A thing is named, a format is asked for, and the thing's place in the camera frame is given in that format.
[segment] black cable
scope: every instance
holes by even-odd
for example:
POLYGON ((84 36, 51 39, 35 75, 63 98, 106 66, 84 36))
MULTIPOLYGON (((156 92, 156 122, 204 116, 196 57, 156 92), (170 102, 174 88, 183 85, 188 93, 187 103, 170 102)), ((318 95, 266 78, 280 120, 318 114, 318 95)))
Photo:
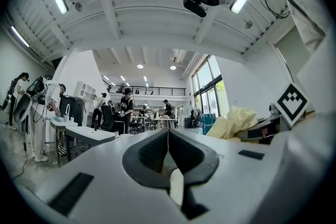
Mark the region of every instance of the black cable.
POLYGON ((26 160, 25 160, 25 163, 23 164, 21 174, 18 174, 18 175, 16 175, 16 176, 14 176, 13 179, 12 179, 13 181, 14 181, 17 177, 23 175, 23 173, 24 173, 24 171, 25 171, 25 165, 26 165, 26 163, 27 163, 26 124, 25 124, 25 129, 24 129, 24 132, 23 132, 23 138, 24 138, 23 148, 24 148, 25 153, 26 153, 26 160))
POLYGON ((260 3, 262 4, 262 6, 263 6, 265 9, 267 9, 269 12, 271 12, 276 18, 279 18, 279 19, 285 19, 285 18, 288 17, 288 15, 289 15, 289 11, 287 11, 287 12, 285 12, 285 13, 277 13, 277 12, 275 12, 274 10, 272 10, 272 9, 269 7, 269 5, 268 5, 268 3, 267 3, 267 0, 265 0, 265 4, 266 4, 266 6, 263 4, 263 2, 262 2, 261 0, 259 0, 259 1, 260 1, 260 3))

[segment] concrete floor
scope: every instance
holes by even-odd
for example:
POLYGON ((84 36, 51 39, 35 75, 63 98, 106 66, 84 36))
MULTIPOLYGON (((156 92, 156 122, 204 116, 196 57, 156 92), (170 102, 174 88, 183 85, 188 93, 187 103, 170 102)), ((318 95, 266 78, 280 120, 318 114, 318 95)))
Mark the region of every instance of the concrete floor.
MULTIPOLYGON (((0 118, 5 119, 7 113, 0 111, 0 118)), ((198 134, 202 133, 201 128, 188 129, 188 131, 198 134)), ((11 131, 8 125, 0 122, 0 156, 7 166, 8 173, 11 178, 22 172, 22 167, 26 160, 26 155, 23 147, 24 135, 19 131, 11 131)), ((26 135, 27 144, 27 163, 24 168, 24 173, 15 179, 16 183, 22 184, 24 187, 35 193, 38 186, 48 177, 52 172, 58 169, 57 157, 54 152, 45 147, 45 153, 49 160, 45 163, 36 163, 32 158, 32 151, 30 148, 29 137, 26 135)), ((66 164, 66 157, 61 159, 61 163, 66 164)), ((174 167, 175 163, 170 156, 167 155, 164 161, 168 167, 174 167)))

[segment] large window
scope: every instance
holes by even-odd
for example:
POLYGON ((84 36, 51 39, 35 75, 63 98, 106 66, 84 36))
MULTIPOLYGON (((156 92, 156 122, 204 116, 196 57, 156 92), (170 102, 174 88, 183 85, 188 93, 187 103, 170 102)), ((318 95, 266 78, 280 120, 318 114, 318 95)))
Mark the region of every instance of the large window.
POLYGON ((215 113, 216 117, 227 115, 226 91, 215 56, 206 58, 192 80, 195 105, 202 109, 202 113, 215 113))

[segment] yellow cloth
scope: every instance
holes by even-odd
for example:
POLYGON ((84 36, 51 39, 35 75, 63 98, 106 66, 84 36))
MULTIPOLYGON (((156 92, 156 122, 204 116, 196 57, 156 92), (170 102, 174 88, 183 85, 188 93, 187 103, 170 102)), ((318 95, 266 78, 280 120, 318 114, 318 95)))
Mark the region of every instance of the yellow cloth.
POLYGON ((228 140, 237 132, 247 130, 256 124, 258 120, 253 110, 232 106, 227 117, 219 117, 215 121, 207 136, 228 140))

